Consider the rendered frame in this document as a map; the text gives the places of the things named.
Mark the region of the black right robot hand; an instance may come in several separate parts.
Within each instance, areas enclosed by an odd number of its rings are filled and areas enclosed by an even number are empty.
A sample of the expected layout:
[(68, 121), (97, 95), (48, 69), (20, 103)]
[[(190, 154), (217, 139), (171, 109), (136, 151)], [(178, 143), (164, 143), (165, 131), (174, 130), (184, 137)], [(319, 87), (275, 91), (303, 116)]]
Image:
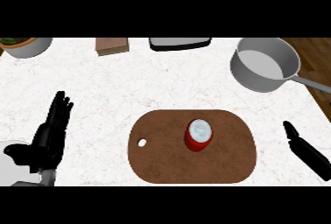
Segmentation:
[(294, 125), (283, 121), (289, 149), (323, 181), (331, 180), (331, 161), (300, 137)]

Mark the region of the grey metal pot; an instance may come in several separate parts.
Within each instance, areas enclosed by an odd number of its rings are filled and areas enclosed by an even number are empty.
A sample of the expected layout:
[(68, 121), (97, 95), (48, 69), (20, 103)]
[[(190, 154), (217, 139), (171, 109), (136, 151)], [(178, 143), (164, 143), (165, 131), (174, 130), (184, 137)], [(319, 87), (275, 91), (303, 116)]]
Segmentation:
[(297, 74), (301, 60), (295, 49), (279, 38), (242, 38), (230, 60), (232, 76), (243, 87), (273, 92), (286, 81), (295, 81), (331, 94), (331, 87)]

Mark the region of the red can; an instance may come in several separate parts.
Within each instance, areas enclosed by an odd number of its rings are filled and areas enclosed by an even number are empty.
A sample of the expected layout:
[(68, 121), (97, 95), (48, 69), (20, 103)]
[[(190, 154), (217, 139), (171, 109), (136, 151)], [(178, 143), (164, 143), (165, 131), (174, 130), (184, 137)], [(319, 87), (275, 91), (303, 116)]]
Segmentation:
[(193, 119), (184, 131), (184, 145), (193, 152), (205, 149), (212, 140), (212, 127), (202, 119)]

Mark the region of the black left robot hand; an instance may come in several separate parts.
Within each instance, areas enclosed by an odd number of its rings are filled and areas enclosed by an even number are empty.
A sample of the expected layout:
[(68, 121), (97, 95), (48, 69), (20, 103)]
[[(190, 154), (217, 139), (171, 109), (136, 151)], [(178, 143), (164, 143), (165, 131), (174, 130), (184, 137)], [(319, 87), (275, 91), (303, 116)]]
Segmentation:
[(56, 92), (45, 122), (40, 124), (32, 143), (14, 143), (4, 147), (4, 154), (16, 165), (28, 166), (29, 172), (54, 170), (62, 160), (69, 113), (74, 103), (63, 91)]

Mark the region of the white plant pot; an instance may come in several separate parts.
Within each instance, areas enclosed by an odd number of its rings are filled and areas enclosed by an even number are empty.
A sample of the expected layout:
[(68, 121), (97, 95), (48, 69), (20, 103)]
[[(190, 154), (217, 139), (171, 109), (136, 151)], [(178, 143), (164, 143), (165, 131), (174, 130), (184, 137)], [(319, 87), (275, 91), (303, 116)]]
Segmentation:
[(51, 38), (31, 38), (14, 45), (3, 45), (0, 48), (17, 59), (35, 57), (50, 46)]

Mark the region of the brown wooden cutting board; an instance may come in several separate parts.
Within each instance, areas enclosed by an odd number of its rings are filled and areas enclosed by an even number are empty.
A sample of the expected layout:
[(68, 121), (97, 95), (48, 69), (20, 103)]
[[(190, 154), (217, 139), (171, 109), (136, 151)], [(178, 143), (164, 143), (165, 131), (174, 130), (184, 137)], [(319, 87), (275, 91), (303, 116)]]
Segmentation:
[(153, 110), (130, 131), (128, 163), (153, 184), (238, 183), (254, 171), (252, 133), (224, 110)]

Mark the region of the brown wooden block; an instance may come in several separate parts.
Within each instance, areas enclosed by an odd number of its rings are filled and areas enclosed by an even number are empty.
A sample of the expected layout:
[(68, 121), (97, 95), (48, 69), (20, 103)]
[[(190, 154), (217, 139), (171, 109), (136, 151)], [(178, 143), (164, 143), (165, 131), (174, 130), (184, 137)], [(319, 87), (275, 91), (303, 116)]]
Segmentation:
[(130, 50), (127, 38), (96, 38), (96, 52), (99, 56), (124, 53)]

